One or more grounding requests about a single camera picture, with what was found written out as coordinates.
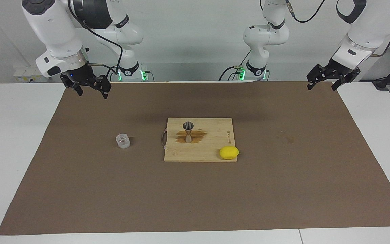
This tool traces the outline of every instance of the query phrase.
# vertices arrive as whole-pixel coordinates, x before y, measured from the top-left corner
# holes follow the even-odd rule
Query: yellow lemon
[[[223,159],[235,159],[239,154],[239,150],[236,147],[228,146],[221,148],[219,154]]]

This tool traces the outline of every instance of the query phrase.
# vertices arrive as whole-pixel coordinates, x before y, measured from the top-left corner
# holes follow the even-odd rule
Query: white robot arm
[[[268,21],[267,25],[255,25],[246,28],[244,41],[251,49],[249,60],[246,63],[246,77],[249,79],[261,79],[263,77],[269,51],[266,46],[281,45],[287,42],[290,35],[285,25],[285,14],[288,7],[285,0],[266,0],[263,16]]]
[[[129,21],[119,0],[22,0],[29,24],[47,49],[36,60],[40,72],[46,77],[60,74],[64,85],[73,88],[79,95],[82,94],[80,85],[99,90],[104,98],[111,89],[105,75],[93,73],[75,26],[66,12],[66,8],[70,9],[68,3],[82,25],[122,46],[122,58],[117,67],[124,76],[142,76],[144,79],[132,49],[127,46],[141,43],[142,34]],[[111,43],[106,46],[120,55],[118,46]]]
[[[351,28],[342,39],[327,66],[316,65],[306,76],[308,89],[317,82],[337,79],[332,86],[336,90],[351,83],[360,73],[358,65],[379,48],[390,35],[390,0],[353,0],[354,7],[348,13],[343,0],[337,1],[337,13]]]

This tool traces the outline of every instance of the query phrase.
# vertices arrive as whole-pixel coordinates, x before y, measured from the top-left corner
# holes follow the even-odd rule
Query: table surface
[[[64,91],[62,84],[0,84],[0,224]],[[390,94],[371,83],[339,89],[390,181]],[[390,243],[390,227],[0,236],[0,243]]]

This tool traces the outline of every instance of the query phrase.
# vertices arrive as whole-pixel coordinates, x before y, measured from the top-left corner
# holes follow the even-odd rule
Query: green light
[[[141,77],[142,77],[142,80],[145,81],[147,80],[147,75],[145,74],[144,71],[141,70]]]
[[[244,80],[246,75],[246,70],[242,69],[242,72],[239,74],[239,80]]]

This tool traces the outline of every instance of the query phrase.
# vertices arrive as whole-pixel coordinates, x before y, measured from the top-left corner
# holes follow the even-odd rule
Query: brown mat
[[[168,117],[232,118],[238,162],[164,162]],[[0,235],[373,226],[390,183],[329,83],[141,83],[65,91]]]

